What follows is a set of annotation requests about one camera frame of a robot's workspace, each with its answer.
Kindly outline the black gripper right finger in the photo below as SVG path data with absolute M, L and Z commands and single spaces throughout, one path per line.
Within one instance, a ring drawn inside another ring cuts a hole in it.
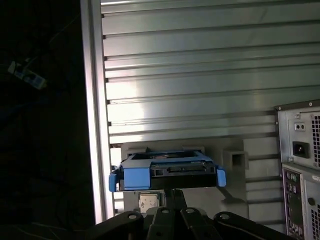
M 174 207 L 182 231 L 190 240 L 292 240 L 293 238 L 244 218 L 232 212 L 222 211 L 213 218 L 203 215 L 200 210 L 188 207 L 183 191 L 174 191 Z

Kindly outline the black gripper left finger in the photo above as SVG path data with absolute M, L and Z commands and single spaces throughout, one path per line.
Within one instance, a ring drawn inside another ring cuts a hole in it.
M 164 191 L 164 206 L 147 213 L 125 211 L 92 227 L 94 240 L 172 240 L 179 190 Z

